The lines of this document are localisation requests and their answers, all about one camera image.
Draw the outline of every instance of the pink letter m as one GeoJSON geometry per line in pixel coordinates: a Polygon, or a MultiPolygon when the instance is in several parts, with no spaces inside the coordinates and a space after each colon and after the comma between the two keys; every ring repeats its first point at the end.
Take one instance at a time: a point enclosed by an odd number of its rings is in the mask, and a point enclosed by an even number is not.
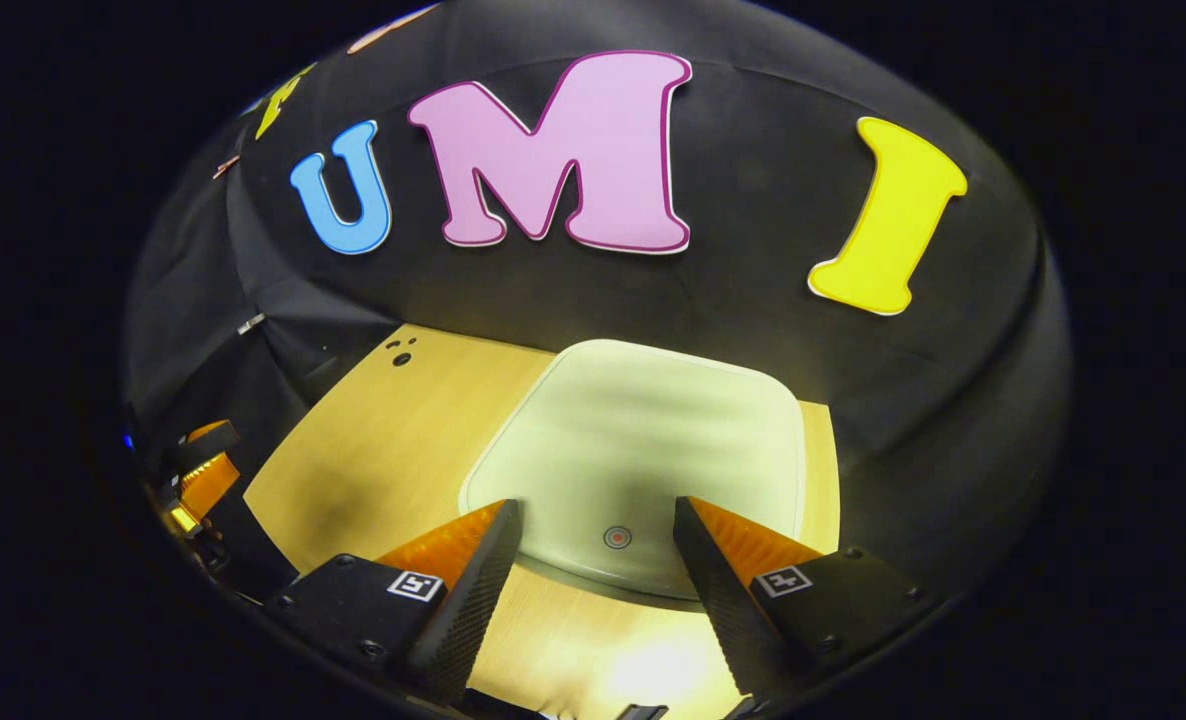
{"type": "Polygon", "coordinates": [[[442,88],[407,119],[428,132],[455,246],[493,246],[505,223],[483,184],[527,237],[548,234],[557,196],[575,168],[580,205],[566,231],[606,250],[683,251],[690,237],[672,214],[669,109],[690,63],[663,53],[589,55],[557,81],[535,132],[474,82],[442,88]]]}

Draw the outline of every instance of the blue letter u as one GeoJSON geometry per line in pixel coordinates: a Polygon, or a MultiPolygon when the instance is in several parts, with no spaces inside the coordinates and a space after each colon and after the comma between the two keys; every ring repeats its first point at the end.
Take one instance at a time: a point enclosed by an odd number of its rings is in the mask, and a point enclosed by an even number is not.
{"type": "Polygon", "coordinates": [[[375,128],[375,120],[366,120],[340,133],[331,144],[331,151],[345,161],[357,200],[361,202],[357,222],[343,222],[336,212],[327,195],[327,184],[323,181],[325,159],[321,152],[300,160],[291,171],[291,184],[300,191],[304,211],[310,216],[318,237],[329,249],[345,255],[377,249],[388,237],[388,227],[393,223],[384,181],[380,179],[380,167],[375,165],[375,154],[370,149],[375,128]]]}

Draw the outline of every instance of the wooden table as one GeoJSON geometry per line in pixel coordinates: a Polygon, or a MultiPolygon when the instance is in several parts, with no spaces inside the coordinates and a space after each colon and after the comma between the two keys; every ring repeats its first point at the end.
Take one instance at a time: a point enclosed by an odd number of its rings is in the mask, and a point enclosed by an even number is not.
{"type": "MultiPolygon", "coordinates": [[[[402,325],[287,435],[246,502],[301,573],[340,552],[381,556],[459,516],[466,474],[551,359],[531,348],[402,325]],[[410,359],[395,364],[402,353],[410,359]]],[[[806,448],[799,540],[835,552],[829,409],[799,406],[806,448]]],[[[611,720],[630,702],[707,719],[740,700],[706,614],[611,600],[521,565],[468,684],[581,720],[611,720]]]]}

